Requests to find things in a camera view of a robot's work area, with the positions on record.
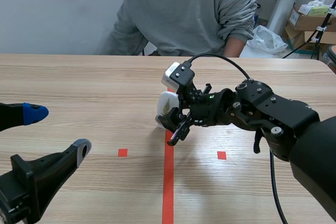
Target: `robotic arm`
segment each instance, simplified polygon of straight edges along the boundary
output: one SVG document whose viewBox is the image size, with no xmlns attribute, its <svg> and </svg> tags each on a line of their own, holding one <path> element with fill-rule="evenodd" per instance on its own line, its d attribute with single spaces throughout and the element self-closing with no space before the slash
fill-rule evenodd
<svg viewBox="0 0 336 224">
<path fill-rule="evenodd" d="M 0 103 L 0 131 L 30 125 L 48 115 L 46 107 Z M 77 170 L 91 150 L 86 139 L 75 141 L 62 153 L 34 161 L 11 157 L 13 170 L 0 176 L 0 223 L 37 223 L 61 186 Z"/>
<path fill-rule="evenodd" d="M 193 83 L 191 62 L 192 59 L 174 63 L 162 79 L 180 101 L 179 108 L 157 117 L 158 122 L 174 133 L 168 145 L 185 140 L 192 125 L 232 123 L 243 130 L 255 131 L 254 152 L 260 152 L 259 143 L 264 137 L 271 152 L 290 162 L 294 177 L 336 221 L 336 117 L 321 122 L 308 104 L 274 94 L 268 85 L 251 79 L 239 66 L 236 67 L 247 79 L 235 91 L 210 93 L 210 84 L 204 91 L 198 90 Z M 190 110 L 188 115 L 183 114 L 184 109 Z"/>
</svg>

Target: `white sink pedestal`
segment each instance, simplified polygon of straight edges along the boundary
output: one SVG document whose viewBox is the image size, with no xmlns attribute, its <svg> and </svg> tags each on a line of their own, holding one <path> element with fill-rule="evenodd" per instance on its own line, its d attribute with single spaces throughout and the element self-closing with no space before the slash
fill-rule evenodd
<svg viewBox="0 0 336 224">
<path fill-rule="evenodd" d="M 282 35 L 294 2 L 295 0 L 277 0 L 273 14 L 267 26 L 268 29 L 276 34 Z"/>
</svg>

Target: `gray fingertip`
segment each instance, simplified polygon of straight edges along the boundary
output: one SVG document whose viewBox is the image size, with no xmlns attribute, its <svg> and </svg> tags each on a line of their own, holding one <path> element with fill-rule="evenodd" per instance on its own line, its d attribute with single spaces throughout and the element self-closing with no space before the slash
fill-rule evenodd
<svg viewBox="0 0 336 224">
<path fill-rule="evenodd" d="M 89 154 L 92 144 L 87 139 L 79 139 L 76 140 L 72 146 L 76 146 L 77 149 L 77 167 L 80 166 L 80 164 L 83 162 L 84 158 Z"/>
</svg>

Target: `blue fingertip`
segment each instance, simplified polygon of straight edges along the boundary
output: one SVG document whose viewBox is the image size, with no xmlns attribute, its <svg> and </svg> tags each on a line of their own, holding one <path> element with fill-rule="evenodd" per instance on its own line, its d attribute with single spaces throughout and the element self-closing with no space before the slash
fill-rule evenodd
<svg viewBox="0 0 336 224">
<path fill-rule="evenodd" d="M 37 123 L 46 118 L 49 111 L 46 107 L 40 106 L 38 109 L 34 109 L 29 103 L 23 104 L 23 122 L 24 125 L 30 125 Z"/>
</svg>

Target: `red square marker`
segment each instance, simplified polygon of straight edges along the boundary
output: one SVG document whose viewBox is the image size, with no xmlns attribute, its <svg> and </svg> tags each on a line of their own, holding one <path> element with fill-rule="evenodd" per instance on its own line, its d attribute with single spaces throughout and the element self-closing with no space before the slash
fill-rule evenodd
<svg viewBox="0 0 336 224">
<path fill-rule="evenodd" d="M 118 150 L 118 157 L 127 157 L 128 149 L 119 149 Z"/>
<path fill-rule="evenodd" d="M 226 152 L 217 152 L 218 159 L 226 160 Z"/>
</svg>

